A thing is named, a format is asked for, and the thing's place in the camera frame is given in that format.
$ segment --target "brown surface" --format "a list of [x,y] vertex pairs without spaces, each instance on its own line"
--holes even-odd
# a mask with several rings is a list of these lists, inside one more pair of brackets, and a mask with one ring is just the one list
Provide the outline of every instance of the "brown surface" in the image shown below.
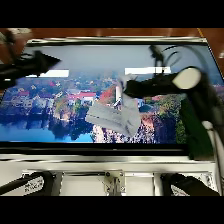
[[[224,74],[224,28],[31,28],[32,38],[75,37],[75,36],[204,36],[208,39],[215,58]],[[20,53],[24,41],[18,38],[16,52]],[[4,46],[0,45],[0,60],[9,60]]]

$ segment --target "water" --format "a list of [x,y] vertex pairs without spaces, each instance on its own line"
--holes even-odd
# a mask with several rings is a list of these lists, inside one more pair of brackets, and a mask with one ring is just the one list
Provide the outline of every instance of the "water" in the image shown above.
[[0,124],[0,141],[20,141],[20,142],[93,142],[90,133],[80,134],[76,140],[70,136],[61,139],[55,138],[52,131],[48,129],[21,129],[18,125],[10,124],[10,127]]

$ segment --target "screen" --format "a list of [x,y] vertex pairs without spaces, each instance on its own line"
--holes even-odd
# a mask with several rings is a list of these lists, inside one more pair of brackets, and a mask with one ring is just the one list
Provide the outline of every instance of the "screen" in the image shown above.
[[[170,45],[157,45],[161,50]],[[0,141],[66,143],[184,144],[186,136],[179,116],[181,95],[158,95],[136,99],[141,119],[138,130],[127,136],[86,121],[96,102],[121,110],[117,79],[136,74],[137,80],[152,78],[156,69],[149,45],[72,45],[26,47],[61,59],[48,73],[18,80],[5,91],[0,105]],[[205,58],[209,77],[224,100],[224,84],[208,46],[192,45]],[[164,52],[165,58],[174,49]],[[165,73],[185,67],[203,69],[189,49],[178,47]],[[175,59],[180,60],[172,65]]]

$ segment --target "gray cloth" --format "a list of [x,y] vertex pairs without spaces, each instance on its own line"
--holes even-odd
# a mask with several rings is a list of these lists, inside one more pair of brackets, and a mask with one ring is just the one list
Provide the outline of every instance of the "gray cloth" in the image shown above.
[[123,93],[126,82],[131,78],[133,77],[128,75],[119,79],[121,111],[95,102],[90,107],[85,120],[89,123],[124,134],[125,136],[133,137],[141,125],[141,118],[136,99]]

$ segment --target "hazy sky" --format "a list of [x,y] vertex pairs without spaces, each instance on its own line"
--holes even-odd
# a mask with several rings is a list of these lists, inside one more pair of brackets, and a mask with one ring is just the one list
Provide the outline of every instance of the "hazy sky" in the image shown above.
[[[165,49],[170,45],[160,45],[160,49]],[[34,50],[41,50],[43,53],[55,56],[62,60],[54,69],[69,69],[77,71],[102,71],[113,70],[123,73],[125,68],[143,68],[154,66],[154,59],[148,50],[148,45],[91,45],[91,46],[52,46],[52,47],[30,47],[25,52],[31,53]],[[209,66],[209,75],[219,76],[218,68],[207,46],[195,46],[205,58]],[[167,57],[173,51],[180,54],[174,55],[168,66],[181,56],[181,60],[171,67],[171,72],[178,72],[187,66],[202,65],[189,49],[175,48],[164,52]]]

